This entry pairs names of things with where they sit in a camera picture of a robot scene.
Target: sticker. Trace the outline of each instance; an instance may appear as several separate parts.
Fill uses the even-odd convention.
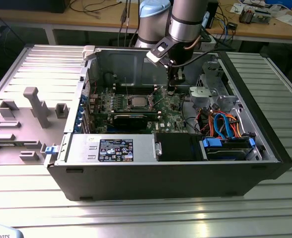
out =
[[[132,162],[132,139],[100,139],[98,160],[101,162]]]
[[[96,135],[88,135],[86,138],[86,141],[91,143],[91,142],[99,142],[101,139],[101,136],[96,136]]]

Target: desk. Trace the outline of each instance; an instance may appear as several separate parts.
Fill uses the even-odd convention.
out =
[[[237,2],[236,0],[220,0],[220,2],[223,13],[228,20],[238,24],[234,36],[235,40],[292,44],[292,26],[278,21],[275,18],[271,19],[270,24],[243,24],[239,22],[239,14],[229,12],[231,5]],[[220,34],[220,30],[221,27],[218,21],[215,20],[209,32],[212,34]]]
[[[84,0],[85,3],[99,2],[99,0]],[[264,24],[241,24],[239,23],[238,14],[229,13],[231,8],[229,4],[236,2],[235,0],[220,0],[224,14],[231,22],[238,24],[235,40],[242,41],[259,41],[259,42],[276,42],[292,44],[292,26],[282,23],[276,19],[271,19],[269,25]],[[115,0],[107,0],[103,4],[97,5],[104,7],[114,4]],[[82,10],[80,1],[73,4],[73,7]],[[120,18],[124,4],[112,6],[100,11],[101,19],[86,15],[82,12],[76,12],[70,8],[65,13],[49,13],[49,12],[33,12],[33,11],[17,11],[17,10],[0,10],[0,17],[9,25],[42,28],[46,31],[49,44],[57,44],[54,29],[64,30],[81,30],[81,31],[104,31],[118,32],[120,27]],[[138,25],[137,4],[131,6],[131,19],[128,29],[129,33],[133,33]],[[222,33],[218,21],[214,21],[212,29],[209,32],[216,37]]]

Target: warning label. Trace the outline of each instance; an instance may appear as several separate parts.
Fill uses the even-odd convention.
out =
[[[133,140],[101,139],[98,160],[101,162],[133,161]]]

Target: metal bracket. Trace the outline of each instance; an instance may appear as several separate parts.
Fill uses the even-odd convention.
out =
[[[95,53],[95,46],[84,46],[82,56],[84,60],[90,60]]]

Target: side panel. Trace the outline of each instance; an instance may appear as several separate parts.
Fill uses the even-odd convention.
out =
[[[221,52],[220,56],[226,70],[225,73],[227,74],[231,83],[233,83],[235,89],[240,93],[238,97],[241,98],[243,106],[248,109],[248,111],[254,118],[257,126],[259,127],[265,140],[269,144],[275,157],[282,162],[280,169],[271,177],[269,177],[269,179],[276,179],[292,167],[292,159],[290,158],[289,154],[285,150],[277,135],[275,134],[266,117],[262,113],[261,109],[253,98],[249,89],[246,87],[244,81],[241,78],[241,75],[234,67],[228,55],[224,52]]]
[[[280,166],[49,166],[67,199],[126,200],[242,196]]]

